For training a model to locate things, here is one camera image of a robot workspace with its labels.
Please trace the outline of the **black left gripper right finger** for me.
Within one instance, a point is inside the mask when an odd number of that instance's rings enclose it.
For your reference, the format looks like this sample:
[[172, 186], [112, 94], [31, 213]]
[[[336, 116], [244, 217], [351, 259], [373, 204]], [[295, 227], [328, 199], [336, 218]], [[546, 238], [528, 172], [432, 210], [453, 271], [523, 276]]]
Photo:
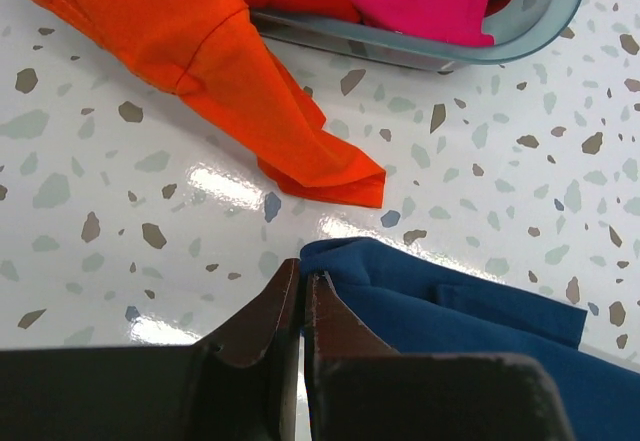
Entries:
[[572, 440], [558, 389], [513, 353], [404, 355], [308, 278], [305, 383], [315, 440]]

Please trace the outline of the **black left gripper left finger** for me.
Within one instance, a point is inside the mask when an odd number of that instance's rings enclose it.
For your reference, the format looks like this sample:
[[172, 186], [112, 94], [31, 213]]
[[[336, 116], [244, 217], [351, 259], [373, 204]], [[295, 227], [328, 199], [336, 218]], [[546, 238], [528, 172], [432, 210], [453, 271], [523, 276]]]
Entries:
[[298, 263], [188, 346], [5, 350], [5, 440], [291, 440]]

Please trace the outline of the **blue t-shirt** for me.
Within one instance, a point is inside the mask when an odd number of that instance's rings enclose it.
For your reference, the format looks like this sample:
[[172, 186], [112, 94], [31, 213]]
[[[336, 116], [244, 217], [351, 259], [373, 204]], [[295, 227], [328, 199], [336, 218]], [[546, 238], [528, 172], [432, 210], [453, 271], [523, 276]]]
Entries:
[[639, 375], [580, 351], [587, 311], [372, 238], [304, 246], [301, 275], [322, 272], [355, 315], [399, 352], [529, 356], [555, 381], [578, 439], [638, 439]]

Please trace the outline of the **orange t-shirt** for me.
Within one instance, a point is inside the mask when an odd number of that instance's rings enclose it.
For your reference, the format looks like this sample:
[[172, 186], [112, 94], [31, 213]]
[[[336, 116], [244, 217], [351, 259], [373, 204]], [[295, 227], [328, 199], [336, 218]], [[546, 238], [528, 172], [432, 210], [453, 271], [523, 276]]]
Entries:
[[243, 0], [32, 0], [253, 152], [290, 195], [378, 208], [385, 170], [324, 130]]

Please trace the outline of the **pink t-shirt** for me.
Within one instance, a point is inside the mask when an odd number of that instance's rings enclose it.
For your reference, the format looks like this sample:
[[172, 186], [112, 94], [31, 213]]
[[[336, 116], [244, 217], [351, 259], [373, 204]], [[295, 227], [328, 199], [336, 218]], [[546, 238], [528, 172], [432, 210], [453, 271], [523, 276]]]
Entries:
[[373, 25], [408, 36], [467, 47], [488, 47], [482, 30], [489, 0], [349, 0]]

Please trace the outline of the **grey laundry basket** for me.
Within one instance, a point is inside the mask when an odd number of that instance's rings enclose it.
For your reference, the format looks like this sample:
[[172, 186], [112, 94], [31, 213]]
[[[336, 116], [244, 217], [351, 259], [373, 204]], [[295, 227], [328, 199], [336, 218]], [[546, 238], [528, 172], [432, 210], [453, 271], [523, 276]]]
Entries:
[[465, 47], [317, 16], [254, 11], [251, 20], [270, 39], [326, 52], [426, 71], [469, 65], [499, 65], [530, 56], [569, 25], [581, 0], [511, 0], [483, 27], [489, 47]]

